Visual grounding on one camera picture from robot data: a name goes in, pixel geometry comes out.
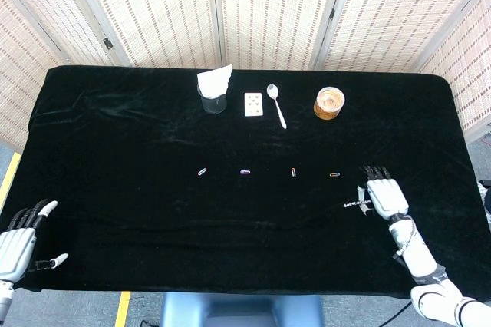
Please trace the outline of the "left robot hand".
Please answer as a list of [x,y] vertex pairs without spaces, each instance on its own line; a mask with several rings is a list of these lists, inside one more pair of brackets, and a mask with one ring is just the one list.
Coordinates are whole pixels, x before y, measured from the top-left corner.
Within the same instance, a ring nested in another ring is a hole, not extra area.
[[7,229],[1,233],[1,282],[14,285],[26,273],[56,269],[67,260],[69,255],[62,253],[49,260],[31,262],[38,228],[57,206],[57,200],[44,199],[31,208],[19,210],[12,217]]

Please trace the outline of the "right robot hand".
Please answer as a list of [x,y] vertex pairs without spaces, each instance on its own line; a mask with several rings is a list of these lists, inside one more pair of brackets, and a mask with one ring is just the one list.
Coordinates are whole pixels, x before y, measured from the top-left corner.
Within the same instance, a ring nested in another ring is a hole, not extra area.
[[367,177],[366,184],[357,187],[357,205],[361,211],[365,215],[373,211],[390,223],[405,220],[409,204],[388,169],[369,165],[361,166],[359,169]]

